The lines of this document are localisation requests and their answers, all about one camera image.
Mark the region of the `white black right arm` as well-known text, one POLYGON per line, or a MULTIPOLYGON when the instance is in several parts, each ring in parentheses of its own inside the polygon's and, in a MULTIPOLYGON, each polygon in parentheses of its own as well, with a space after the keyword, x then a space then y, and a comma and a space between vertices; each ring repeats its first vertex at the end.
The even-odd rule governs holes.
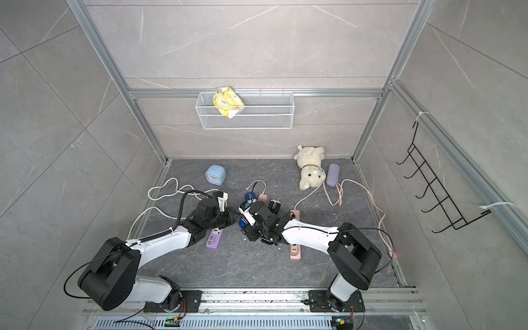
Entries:
POLYGON ((322 301, 314 304, 319 309, 343 312, 350 308, 351 297, 360 290, 368 290, 374 275, 393 261, 390 253, 389 261, 380 266, 381 250, 362 233, 369 227, 358 228, 348 222, 339 227, 316 226, 300 221, 296 211, 280 215, 279 210, 276 201, 242 203, 238 209, 241 232, 249 241, 305 246, 328 255, 338 275, 322 301))

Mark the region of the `purple power strip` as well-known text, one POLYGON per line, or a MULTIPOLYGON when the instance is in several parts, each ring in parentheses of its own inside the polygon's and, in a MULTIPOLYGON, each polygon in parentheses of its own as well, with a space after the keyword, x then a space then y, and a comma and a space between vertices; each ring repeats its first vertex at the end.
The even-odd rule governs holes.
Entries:
POLYGON ((221 243, 221 238, 223 235, 223 229, 214 228, 211 230, 208 240, 206 242, 206 247, 209 250, 217 250, 221 243))

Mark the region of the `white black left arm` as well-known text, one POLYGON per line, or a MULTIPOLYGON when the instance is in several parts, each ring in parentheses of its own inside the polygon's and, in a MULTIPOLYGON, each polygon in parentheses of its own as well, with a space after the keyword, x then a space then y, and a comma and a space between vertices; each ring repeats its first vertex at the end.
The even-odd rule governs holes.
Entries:
POLYGON ((92 299, 105 311, 123 303, 143 302, 148 308, 173 312, 183 306, 180 286, 166 276, 140 276, 147 263, 176 250, 193 246, 208 231, 233 224, 227 205, 228 194, 222 191, 203 194, 196 209, 186 218, 178 216, 175 224, 149 236, 122 240, 112 237, 103 243, 96 256, 78 268, 77 286, 85 299, 92 299))

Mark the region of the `pink USB charger front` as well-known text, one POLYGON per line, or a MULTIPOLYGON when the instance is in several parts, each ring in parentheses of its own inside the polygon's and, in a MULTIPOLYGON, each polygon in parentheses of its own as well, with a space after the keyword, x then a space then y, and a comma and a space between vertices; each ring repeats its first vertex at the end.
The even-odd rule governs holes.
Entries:
POLYGON ((260 201, 260 202, 266 202, 266 201, 268 200, 268 196, 267 196, 266 194, 262 194, 262 193, 261 193, 261 194, 258 196, 258 199, 257 199, 257 200, 260 201))

